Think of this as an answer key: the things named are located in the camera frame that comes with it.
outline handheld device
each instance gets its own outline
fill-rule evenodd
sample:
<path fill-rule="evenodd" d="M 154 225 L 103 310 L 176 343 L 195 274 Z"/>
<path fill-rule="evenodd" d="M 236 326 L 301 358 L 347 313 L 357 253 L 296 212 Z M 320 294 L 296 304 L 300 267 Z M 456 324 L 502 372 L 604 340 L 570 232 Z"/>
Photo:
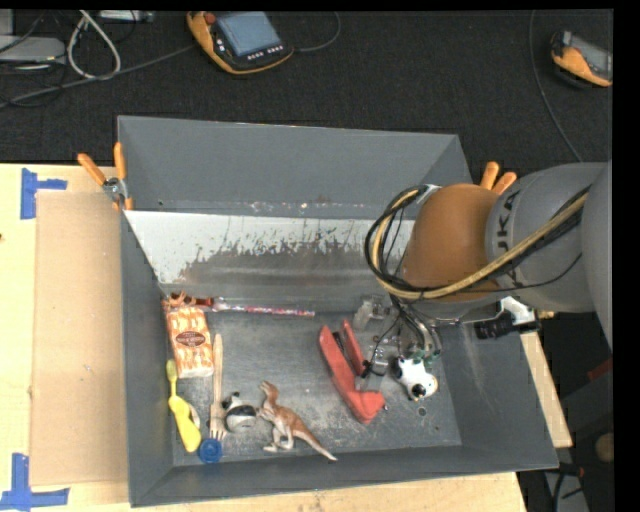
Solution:
<path fill-rule="evenodd" d="M 551 58 L 558 69 L 581 79 L 584 84 L 600 87 L 613 84 L 613 54 L 569 30 L 553 34 Z"/>
<path fill-rule="evenodd" d="M 189 11 L 187 25 L 205 53 L 235 75 L 273 68 L 293 55 L 293 47 L 280 37 L 262 11 L 222 15 Z"/>

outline white wire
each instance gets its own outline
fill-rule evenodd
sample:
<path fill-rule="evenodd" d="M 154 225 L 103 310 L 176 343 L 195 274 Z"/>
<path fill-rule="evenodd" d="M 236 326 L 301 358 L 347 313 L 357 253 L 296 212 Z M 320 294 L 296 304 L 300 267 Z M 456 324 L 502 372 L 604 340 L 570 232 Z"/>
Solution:
<path fill-rule="evenodd" d="M 69 38 L 69 43 L 67 44 L 67 58 L 69 59 L 69 64 L 71 65 L 71 67 L 74 69 L 76 73 L 78 73 L 80 76 L 84 78 L 97 78 L 99 80 L 106 80 L 108 78 L 111 78 L 114 74 L 120 71 L 120 68 L 121 68 L 120 54 L 118 53 L 118 50 L 113 44 L 113 41 L 111 41 L 109 36 L 104 32 L 104 30 L 102 30 L 102 27 L 100 27 L 100 25 L 91 17 L 91 15 L 83 9 L 79 9 L 79 11 L 82 13 L 82 18 L 80 18 L 80 21 L 78 21 L 76 28 L 73 30 L 73 33 Z M 104 42 L 107 43 L 107 46 L 109 46 L 109 49 L 111 50 L 111 53 L 113 53 L 113 57 L 115 58 L 115 61 L 116 61 L 113 71 L 105 75 L 96 76 L 96 75 L 92 75 L 91 73 L 87 73 L 86 71 L 80 69 L 80 67 L 78 67 L 76 62 L 73 60 L 73 49 L 76 43 L 78 42 L 78 35 L 80 34 L 80 31 L 86 30 L 89 24 L 93 26 L 93 28 L 100 35 L 100 37 L 102 37 Z"/>

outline cardboard sheet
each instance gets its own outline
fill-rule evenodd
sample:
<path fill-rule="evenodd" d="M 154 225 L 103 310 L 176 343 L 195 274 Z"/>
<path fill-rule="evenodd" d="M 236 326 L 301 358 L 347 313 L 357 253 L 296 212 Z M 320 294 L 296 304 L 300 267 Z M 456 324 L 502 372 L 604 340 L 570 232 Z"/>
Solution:
<path fill-rule="evenodd" d="M 126 481 L 119 215 L 99 189 L 37 201 L 31 485 Z"/>

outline bin floor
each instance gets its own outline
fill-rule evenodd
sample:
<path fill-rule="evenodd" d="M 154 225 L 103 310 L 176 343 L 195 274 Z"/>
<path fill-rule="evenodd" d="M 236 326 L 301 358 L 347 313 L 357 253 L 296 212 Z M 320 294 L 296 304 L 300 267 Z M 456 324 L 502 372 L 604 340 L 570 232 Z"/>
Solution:
<path fill-rule="evenodd" d="M 342 320 L 349 317 L 338 314 L 295 318 L 208 313 L 212 337 L 219 332 L 224 343 L 223 396 L 239 392 L 240 399 L 254 407 L 261 406 L 264 393 L 258 386 L 268 380 L 280 390 L 278 403 L 298 413 L 311 432 L 338 459 L 340 453 L 346 452 L 461 444 L 441 359 L 432 366 L 432 373 L 439 381 L 439 389 L 433 396 L 421 402 L 409 400 L 405 388 L 388 371 L 381 386 L 388 410 L 381 410 L 369 425 L 355 419 L 334 387 L 318 345 L 318 334 L 323 325 L 337 331 Z M 371 357 L 373 335 L 383 332 L 377 327 L 368 325 L 367 330 L 356 333 L 365 358 Z M 389 357 L 397 354 L 395 346 L 381 346 Z M 446 349 L 441 357 L 446 357 Z M 203 439 L 209 435 L 211 391 L 211 378 L 178 381 L 179 394 L 200 415 Z M 197 454 L 185 452 L 175 424 L 173 428 L 174 465 L 201 464 Z M 315 454 L 302 440 L 296 440 L 289 452 L 265 452 L 263 447 L 272 439 L 271 429 L 270 423 L 258 419 L 253 428 L 228 433 L 223 440 L 221 462 Z"/>

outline yellow cable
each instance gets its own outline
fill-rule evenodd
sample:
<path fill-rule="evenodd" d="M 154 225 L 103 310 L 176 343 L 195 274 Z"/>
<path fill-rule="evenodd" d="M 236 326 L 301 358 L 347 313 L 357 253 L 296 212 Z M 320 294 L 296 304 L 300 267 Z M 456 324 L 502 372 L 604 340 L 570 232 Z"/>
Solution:
<path fill-rule="evenodd" d="M 418 193 L 417 190 L 408 192 L 403 197 L 398 199 L 394 203 L 392 208 L 397 207 L 400 203 L 402 203 L 402 201 L 405 201 L 406 199 L 409 199 L 410 197 L 415 196 L 417 193 Z M 543 236 L 547 235 L 548 233 L 556 229 L 563 222 L 569 219 L 572 215 L 578 212 L 578 210 L 582 208 L 585 201 L 587 200 L 588 195 L 589 193 L 585 192 L 569 207 L 567 207 L 565 210 L 560 212 L 555 217 L 549 219 L 545 224 L 543 224 L 541 227 L 539 227 L 537 230 L 535 230 L 526 238 L 522 239 L 518 244 L 516 244 L 509 251 L 505 252 L 502 256 L 499 256 L 498 258 L 488 263 L 486 266 L 484 266 L 474 274 L 471 274 L 470 276 L 458 281 L 457 283 L 453 283 L 449 286 L 445 286 L 442 288 L 437 288 L 435 290 L 429 290 L 429 291 L 408 291 L 408 290 L 402 290 L 400 288 L 395 287 L 391 283 L 388 283 L 383 279 L 381 279 L 379 276 L 376 276 L 376 279 L 387 292 L 391 293 L 392 295 L 396 295 L 397 297 L 400 297 L 402 299 L 407 299 L 407 300 L 437 299 L 439 297 L 444 297 L 445 295 L 450 295 L 463 288 L 466 288 L 467 286 L 474 284 L 480 279 L 495 272 L 497 269 L 502 267 L 505 263 L 508 263 L 509 261 L 511 261 L 516 256 L 519 256 L 520 254 L 522 254 L 525 250 L 531 247 Z M 377 270 L 379 270 L 378 248 L 380 247 L 382 234 L 384 233 L 387 225 L 389 224 L 391 217 L 392 217 L 392 214 L 387 215 L 384 218 L 384 220 L 380 223 L 380 226 L 376 231 L 376 235 L 373 240 L 371 262 L 374 268 Z"/>

